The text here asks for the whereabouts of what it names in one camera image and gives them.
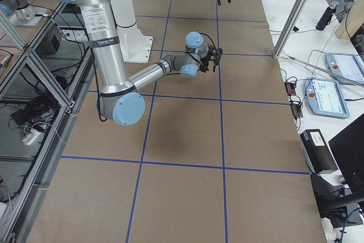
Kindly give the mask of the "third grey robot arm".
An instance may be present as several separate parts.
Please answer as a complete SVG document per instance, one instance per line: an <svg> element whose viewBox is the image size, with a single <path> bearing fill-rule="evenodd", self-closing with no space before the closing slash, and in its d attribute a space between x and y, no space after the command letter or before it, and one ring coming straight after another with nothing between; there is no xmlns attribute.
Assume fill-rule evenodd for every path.
<svg viewBox="0 0 364 243"><path fill-rule="evenodd" d="M1 0L1 13L15 27L35 27L42 18L48 18L47 11L30 5L28 0Z"/></svg>

